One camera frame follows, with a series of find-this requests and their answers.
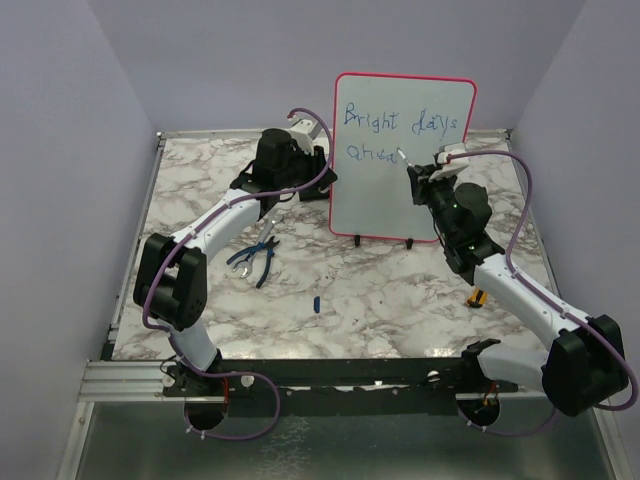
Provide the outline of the pink framed whiteboard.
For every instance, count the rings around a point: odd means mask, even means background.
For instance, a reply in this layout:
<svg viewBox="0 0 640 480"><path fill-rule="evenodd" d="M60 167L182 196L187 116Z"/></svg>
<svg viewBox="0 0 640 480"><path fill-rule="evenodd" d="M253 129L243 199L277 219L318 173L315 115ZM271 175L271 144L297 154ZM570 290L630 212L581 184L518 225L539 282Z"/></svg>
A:
<svg viewBox="0 0 640 480"><path fill-rule="evenodd" d="M464 141L477 86L470 79L346 72L335 82L329 229L342 236L433 242L411 200L406 164L428 164Z"/></svg>

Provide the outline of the blue white whiteboard marker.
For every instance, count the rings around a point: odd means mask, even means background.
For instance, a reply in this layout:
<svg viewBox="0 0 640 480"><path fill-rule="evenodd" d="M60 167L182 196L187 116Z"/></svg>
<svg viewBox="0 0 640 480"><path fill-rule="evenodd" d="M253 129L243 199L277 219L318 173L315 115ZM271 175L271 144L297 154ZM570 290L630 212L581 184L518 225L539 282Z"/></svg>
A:
<svg viewBox="0 0 640 480"><path fill-rule="evenodd" d="M403 162L406 164L408 168L413 167L413 164L409 161L408 156L404 153L404 151L400 147L398 147L396 151L398 156L403 160Z"/></svg>

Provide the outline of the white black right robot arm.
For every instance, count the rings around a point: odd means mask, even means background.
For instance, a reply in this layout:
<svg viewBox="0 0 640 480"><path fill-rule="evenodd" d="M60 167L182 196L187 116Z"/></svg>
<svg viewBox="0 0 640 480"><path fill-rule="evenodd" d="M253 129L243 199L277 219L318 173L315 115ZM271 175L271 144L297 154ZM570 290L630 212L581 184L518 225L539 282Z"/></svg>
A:
<svg viewBox="0 0 640 480"><path fill-rule="evenodd" d="M432 216L450 269L496 299L543 344L541 352L511 348L498 340L477 342L463 355L461 383L481 391L504 380L546 394L552 405L575 417L629 389L625 408L639 397L636 376L626 363L619 325L607 315L590 316L562 301L517 268L492 240L488 194L475 183L458 183L436 165L410 165L412 201Z"/></svg>

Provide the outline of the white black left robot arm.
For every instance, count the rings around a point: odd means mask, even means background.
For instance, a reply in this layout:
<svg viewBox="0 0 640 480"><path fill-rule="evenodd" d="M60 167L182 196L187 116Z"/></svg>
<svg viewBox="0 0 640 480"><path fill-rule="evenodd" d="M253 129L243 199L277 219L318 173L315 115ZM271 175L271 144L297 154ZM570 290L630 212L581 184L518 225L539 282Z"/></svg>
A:
<svg viewBox="0 0 640 480"><path fill-rule="evenodd" d="M245 228L262 219L284 195L325 190L337 177L314 140L318 122L297 120L288 129L261 133L256 156L231 181L222 199L198 220L169 236L145 242L133 300L150 330L167 334L186 382L206 395L220 385L222 356L201 316L207 303L208 264Z"/></svg>

